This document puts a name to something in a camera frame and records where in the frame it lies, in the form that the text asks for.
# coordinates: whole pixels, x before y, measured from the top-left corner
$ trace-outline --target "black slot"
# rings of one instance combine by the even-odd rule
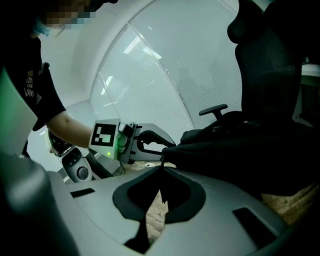
[[[248,209],[232,211],[258,249],[276,240],[276,236]]]
[[[86,189],[71,192],[70,194],[73,198],[78,198],[78,197],[82,197],[82,196],[91,194],[93,192],[95,192],[95,191],[92,188],[86,188]]]

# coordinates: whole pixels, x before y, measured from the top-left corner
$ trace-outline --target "chair headrest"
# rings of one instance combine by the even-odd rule
[[[251,38],[262,25],[262,10],[250,0],[239,0],[239,11],[233,22],[227,28],[231,42],[238,44]]]

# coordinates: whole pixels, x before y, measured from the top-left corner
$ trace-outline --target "person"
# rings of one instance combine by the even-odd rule
[[[20,11],[15,14],[22,22],[18,25],[18,31],[15,25],[8,25],[12,21],[8,22],[10,17],[6,17],[6,51],[2,61],[17,91],[38,118],[33,131],[46,125],[63,141],[82,148],[89,147],[92,128],[67,113],[55,90],[50,65],[42,61],[38,36],[48,36],[53,29],[75,22],[80,15],[95,12],[106,2],[108,1],[34,0],[16,3]],[[28,157],[27,144],[28,142],[23,154]]]

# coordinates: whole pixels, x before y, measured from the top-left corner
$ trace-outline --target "person's arm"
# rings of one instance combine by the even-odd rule
[[[92,129],[73,119],[66,111],[57,114],[45,125],[63,141],[81,148],[89,147]]]

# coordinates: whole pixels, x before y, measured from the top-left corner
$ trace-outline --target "button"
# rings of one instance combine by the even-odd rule
[[[80,166],[76,171],[76,175],[80,180],[85,180],[89,176],[89,170],[87,167]]]

